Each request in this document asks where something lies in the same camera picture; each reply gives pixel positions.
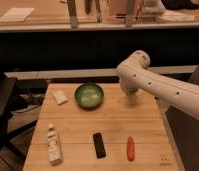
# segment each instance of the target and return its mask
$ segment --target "wooden tabletop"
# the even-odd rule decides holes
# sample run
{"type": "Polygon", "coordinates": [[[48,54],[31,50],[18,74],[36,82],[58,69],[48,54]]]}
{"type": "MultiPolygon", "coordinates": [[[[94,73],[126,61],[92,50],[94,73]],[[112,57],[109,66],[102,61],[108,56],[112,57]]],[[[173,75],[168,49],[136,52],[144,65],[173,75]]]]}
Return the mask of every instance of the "wooden tabletop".
{"type": "Polygon", "coordinates": [[[99,84],[103,103],[92,111],[77,106],[79,84],[50,84],[28,151],[24,171],[176,171],[179,170],[154,97],[144,91],[127,98],[119,84],[99,84]],[[69,101],[57,105],[52,93],[62,90],[69,101]],[[63,163],[51,166],[46,135],[53,123],[63,163]],[[93,134],[101,132],[106,157],[96,158],[93,134]],[[127,138],[135,141],[135,160],[126,155],[127,138]]]}

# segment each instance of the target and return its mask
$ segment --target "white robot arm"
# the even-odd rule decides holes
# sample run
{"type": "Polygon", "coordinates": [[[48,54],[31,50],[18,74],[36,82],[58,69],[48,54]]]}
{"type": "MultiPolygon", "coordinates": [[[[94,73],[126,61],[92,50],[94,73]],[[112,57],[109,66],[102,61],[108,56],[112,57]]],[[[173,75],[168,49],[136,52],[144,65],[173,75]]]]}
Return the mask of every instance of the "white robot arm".
{"type": "Polygon", "coordinates": [[[168,78],[146,70],[150,58],[144,51],[135,51],[117,67],[120,85],[126,94],[139,88],[199,120],[199,86],[168,78]]]}

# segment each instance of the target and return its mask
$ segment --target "chair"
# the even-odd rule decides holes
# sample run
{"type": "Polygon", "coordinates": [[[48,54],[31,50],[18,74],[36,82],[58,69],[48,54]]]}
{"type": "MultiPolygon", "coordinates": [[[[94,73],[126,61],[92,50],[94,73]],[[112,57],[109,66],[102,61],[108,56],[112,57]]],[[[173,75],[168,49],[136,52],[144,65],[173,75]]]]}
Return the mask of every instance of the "chair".
{"type": "Polygon", "coordinates": [[[0,150],[3,147],[7,147],[19,158],[25,160],[26,155],[11,143],[11,139],[35,126],[37,121],[33,121],[16,130],[8,132],[8,121],[12,117],[11,111],[28,106],[27,102],[17,94],[16,83],[17,78],[7,78],[5,74],[0,72],[0,150]]]}

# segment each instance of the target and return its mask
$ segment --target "red object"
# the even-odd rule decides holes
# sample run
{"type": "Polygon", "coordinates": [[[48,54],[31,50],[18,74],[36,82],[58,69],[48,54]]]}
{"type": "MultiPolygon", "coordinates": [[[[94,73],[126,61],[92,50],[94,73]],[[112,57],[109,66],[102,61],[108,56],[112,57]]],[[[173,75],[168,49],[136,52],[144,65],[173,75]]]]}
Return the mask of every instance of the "red object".
{"type": "Polygon", "coordinates": [[[128,137],[127,156],[129,161],[133,161],[135,158],[134,140],[132,137],[128,137]]]}

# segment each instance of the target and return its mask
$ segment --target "bottle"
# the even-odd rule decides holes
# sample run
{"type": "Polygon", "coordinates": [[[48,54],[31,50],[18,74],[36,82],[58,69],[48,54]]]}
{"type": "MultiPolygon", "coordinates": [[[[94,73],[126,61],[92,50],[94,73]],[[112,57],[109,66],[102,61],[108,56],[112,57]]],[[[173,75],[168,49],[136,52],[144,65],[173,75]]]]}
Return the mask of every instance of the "bottle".
{"type": "Polygon", "coordinates": [[[49,161],[52,165],[62,162],[61,148],[57,132],[53,124],[49,124],[47,133],[49,161]]]}

